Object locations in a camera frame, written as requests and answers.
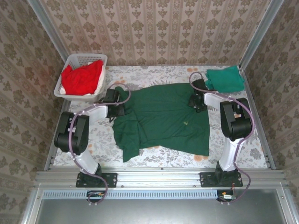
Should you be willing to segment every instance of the floral wallpaper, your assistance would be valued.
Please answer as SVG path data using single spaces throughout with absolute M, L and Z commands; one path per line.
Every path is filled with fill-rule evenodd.
M 108 66 L 238 64 L 270 0 L 40 0 L 68 53 Z
M 299 1 L 285 0 L 246 75 L 278 169 L 299 208 Z
M 43 170 L 62 101 L 63 61 L 29 4 L 0 1 L 0 223 L 18 223 Z

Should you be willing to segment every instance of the white plastic basket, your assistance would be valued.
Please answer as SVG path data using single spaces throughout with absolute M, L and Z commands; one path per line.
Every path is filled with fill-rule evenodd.
M 94 62 L 94 61 L 97 61 L 97 60 L 102 60 L 104 67 L 106 66 L 106 64 L 107 64 L 107 56 L 106 55 L 101 55 L 101 54 L 72 54 L 67 58 L 62 71 L 68 65 L 70 65 L 72 69 L 77 69 L 77 68 L 79 68 L 83 65 L 87 65 L 87 63 L 89 63 L 89 62 Z M 104 82 L 103 82 L 103 86 L 100 90 L 100 93 L 105 88 L 105 79 L 106 79 L 106 77 L 104 77 Z M 100 94 L 91 95 L 91 96 L 63 95 L 63 94 L 60 94 L 61 86 L 62 86 L 62 84 L 61 84 L 61 75 L 60 75 L 60 77 L 57 81 L 57 84 L 55 86 L 55 89 L 54 89 L 54 95 L 56 97 L 63 97 L 67 100 L 76 100 L 76 101 L 85 101 L 85 102 L 96 102 L 100 99 Z

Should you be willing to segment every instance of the gray floor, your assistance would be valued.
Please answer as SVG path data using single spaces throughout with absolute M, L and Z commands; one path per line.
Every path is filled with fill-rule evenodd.
M 249 190 L 240 201 L 113 200 L 97 206 L 86 200 L 44 200 L 39 224 L 284 224 L 275 190 Z

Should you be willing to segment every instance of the green towel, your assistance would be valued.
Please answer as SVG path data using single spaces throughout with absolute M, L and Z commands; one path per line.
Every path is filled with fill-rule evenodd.
M 238 92 L 244 90 L 244 79 L 237 66 L 221 70 L 208 69 L 206 85 L 209 89 L 218 92 Z
M 116 87 L 120 101 L 128 92 Z M 209 155 L 209 116 L 188 106 L 194 94 L 187 83 L 155 85 L 131 91 L 125 115 L 114 120 L 116 145 L 123 150 L 123 161 L 139 155 L 139 149 L 163 146 L 197 155 Z

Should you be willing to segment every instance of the cable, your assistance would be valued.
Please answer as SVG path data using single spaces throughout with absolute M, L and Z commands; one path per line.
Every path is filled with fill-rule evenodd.
M 84 172 L 84 173 L 86 173 L 86 174 L 88 174 L 88 175 L 90 175 L 90 176 L 99 178 L 100 180 L 103 181 L 103 183 L 104 183 L 104 185 L 105 185 L 105 193 L 104 193 L 104 195 L 102 196 L 102 198 L 101 198 L 97 203 L 102 202 L 103 199 L 106 197 L 107 192 L 108 192 L 108 184 L 107 184 L 106 180 L 105 180 L 103 177 L 98 176 L 98 175 L 95 175 L 95 174 L 92 174 L 92 173 L 89 173 L 87 170 L 85 170 L 85 169 L 84 169 L 84 168 L 77 162 L 77 160 L 76 160 L 76 155 L 74 154 L 74 151 L 73 151 L 73 148 L 72 148 L 72 145 L 71 145 L 72 130 L 73 130 L 73 128 L 74 128 L 75 120 L 76 120 L 76 118 L 77 118 L 79 115 L 84 114 L 85 112 L 88 112 L 89 110 L 94 109 L 95 107 L 98 107 L 98 106 L 124 104 L 124 103 L 126 103 L 126 102 L 130 99 L 130 97 L 131 97 L 131 91 L 130 91 L 129 87 L 128 87 L 126 84 L 123 84 L 123 83 L 114 83 L 114 84 L 112 84 L 111 86 L 109 86 L 108 89 L 110 89 L 110 88 L 111 88 L 112 86 L 114 86 L 114 85 L 124 85 L 124 86 L 128 89 L 128 91 L 129 91 L 129 95 L 128 95 L 127 99 L 125 99 L 124 101 L 121 101 L 121 102 L 116 102 L 116 103 L 99 103 L 99 104 L 93 104 L 92 106 L 87 107 L 87 108 L 85 108 L 85 109 L 79 111 L 78 113 L 76 113 L 75 116 L 73 117 L 73 119 L 71 120 L 71 125 L 70 125 L 70 132 L 69 132 L 69 150 L 70 150 L 70 153 L 71 153 L 71 156 L 72 156 L 72 158 L 73 158 L 74 163 L 81 169 L 81 172 Z
M 238 152 L 239 152 L 241 143 L 244 142 L 245 140 L 247 140 L 247 139 L 253 134 L 256 125 L 255 125 L 255 122 L 254 122 L 254 119 L 253 119 L 253 115 L 252 115 L 251 111 L 249 110 L 249 108 L 247 108 L 244 104 L 242 104 L 241 102 L 239 102 L 237 99 L 232 98 L 232 97 L 227 97 L 226 95 L 224 95 L 224 94 L 220 94 L 220 93 L 217 92 L 217 91 L 202 90 L 202 89 L 199 89 L 199 88 L 195 87 L 195 86 L 192 84 L 192 82 L 191 82 L 191 77 L 192 77 L 194 74 L 196 74 L 196 73 L 200 74 L 200 76 L 203 77 L 202 74 L 201 74 L 199 71 L 195 71 L 195 72 L 193 72 L 193 73 L 189 76 L 189 84 L 192 86 L 192 88 L 194 88 L 194 89 L 196 89 L 196 90 L 199 90 L 199 91 L 201 91 L 201 92 L 213 93 L 213 94 L 215 94 L 215 95 L 217 95 L 217 96 L 219 96 L 219 97 L 221 97 L 221 98 L 223 98 L 223 99 L 232 100 L 232 101 L 236 102 L 236 103 L 239 104 L 241 107 L 243 107 L 244 110 L 246 110 L 246 112 L 249 114 L 249 117 L 250 117 L 250 120 L 251 120 L 251 123 L 252 123 L 252 129 L 251 129 L 251 132 L 249 133 L 249 135 L 247 135 L 245 138 L 241 139 L 241 140 L 238 142 L 238 146 L 237 146 L 237 149 L 236 149 L 236 151 L 235 151 L 234 160 L 233 160 L 233 163 L 234 163 L 234 166 L 236 167 L 236 169 L 237 169 L 240 173 L 242 173 L 242 174 L 244 174 L 245 176 L 248 177 L 248 184 L 247 184 L 245 190 L 242 192 L 242 194 L 241 194 L 240 196 L 238 196 L 235 200 L 232 200 L 232 201 L 229 202 L 229 203 L 233 203 L 233 202 L 236 202 L 237 200 L 239 200 L 239 199 L 245 194 L 245 192 L 248 190 L 248 188 L 249 188 L 249 186 L 250 186 L 250 184 L 251 184 L 251 178 L 250 178 L 250 176 L 249 176 L 245 171 L 243 171 L 242 169 L 240 169 L 240 168 L 237 166 L 237 164 L 236 164 L 236 160 L 237 160 L 237 155 L 238 155 Z

